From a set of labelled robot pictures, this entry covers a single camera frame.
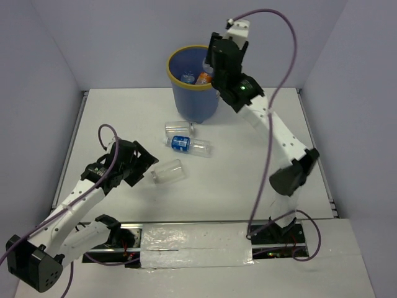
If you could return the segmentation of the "orange label long bottle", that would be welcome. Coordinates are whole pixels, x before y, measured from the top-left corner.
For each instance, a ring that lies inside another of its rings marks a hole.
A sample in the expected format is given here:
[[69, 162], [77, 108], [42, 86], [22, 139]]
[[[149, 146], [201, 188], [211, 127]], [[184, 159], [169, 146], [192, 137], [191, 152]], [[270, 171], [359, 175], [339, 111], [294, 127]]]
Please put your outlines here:
[[212, 76], [209, 73], [203, 71], [202, 73], [199, 74], [195, 82], [195, 85], [209, 84], [211, 83], [211, 80], [212, 80]]

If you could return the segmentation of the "clear crushed bottle white cap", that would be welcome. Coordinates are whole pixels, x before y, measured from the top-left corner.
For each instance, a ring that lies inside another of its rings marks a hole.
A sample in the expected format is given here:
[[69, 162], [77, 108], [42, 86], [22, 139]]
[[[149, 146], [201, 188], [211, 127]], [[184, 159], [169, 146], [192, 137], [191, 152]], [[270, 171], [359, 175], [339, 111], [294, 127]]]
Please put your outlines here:
[[203, 59], [202, 68], [209, 77], [213, 77], [213, 68], [206, 62], [206, 58]]

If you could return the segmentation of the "short clear wide bottle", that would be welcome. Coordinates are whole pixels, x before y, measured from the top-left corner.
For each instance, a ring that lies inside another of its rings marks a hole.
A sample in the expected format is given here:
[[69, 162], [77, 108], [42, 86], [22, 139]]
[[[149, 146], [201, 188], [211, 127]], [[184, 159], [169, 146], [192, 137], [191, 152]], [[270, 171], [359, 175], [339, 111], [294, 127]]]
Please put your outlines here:
[[175, 159], [155, 166], [151, 171], [151, 176], [156, 184], [169, 184], [187, 177], [180, 159]]

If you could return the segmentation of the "colourful label bottle blue cap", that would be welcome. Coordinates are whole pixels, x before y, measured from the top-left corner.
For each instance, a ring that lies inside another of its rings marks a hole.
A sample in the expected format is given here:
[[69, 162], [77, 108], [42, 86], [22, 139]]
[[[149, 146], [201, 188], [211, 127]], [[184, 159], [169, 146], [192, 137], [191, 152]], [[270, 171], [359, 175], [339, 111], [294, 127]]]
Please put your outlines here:
[[180, 81], [185, 84], [194, 84], [195, 76], [191, 72], [184, 72], [181, 74]]

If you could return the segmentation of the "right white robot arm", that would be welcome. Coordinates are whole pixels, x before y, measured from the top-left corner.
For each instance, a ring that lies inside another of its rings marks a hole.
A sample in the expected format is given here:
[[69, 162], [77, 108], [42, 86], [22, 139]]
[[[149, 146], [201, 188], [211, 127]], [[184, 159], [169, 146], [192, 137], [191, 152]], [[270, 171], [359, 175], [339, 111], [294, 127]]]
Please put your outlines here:
[[296, 138], [273, 111], [275, 98], [267, 98], [257, 81], [243, 73], [249, 26], [247, 20], [230, 19], [224, 35], [212, 33], [205, 62], [213, 69], [212, 86], [222, 100], [267, 141], [260, 188], [268, 184], [273, 189], [268, 231], [273, 241], [283, 243], [297, 220], [298, 190], [311, 174], [319, 152]]

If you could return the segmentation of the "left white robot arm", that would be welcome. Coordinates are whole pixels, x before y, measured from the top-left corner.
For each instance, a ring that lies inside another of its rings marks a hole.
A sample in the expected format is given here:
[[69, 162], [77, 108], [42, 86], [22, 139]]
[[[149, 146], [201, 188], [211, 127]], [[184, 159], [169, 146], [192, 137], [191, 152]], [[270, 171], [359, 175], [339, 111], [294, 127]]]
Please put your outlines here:
[[133, 241], [131, 232], [109, 215], [100, 215], [79, 231], [75, 227], [121, 182], [133, 187], [158, 159], [137, 141], [113, 142], [107, 153], [86, 166], [67, 198], [27, 237], [13, 235], [6, 243], [9, 272], [43, 293], [63, 270], [90, 249]]

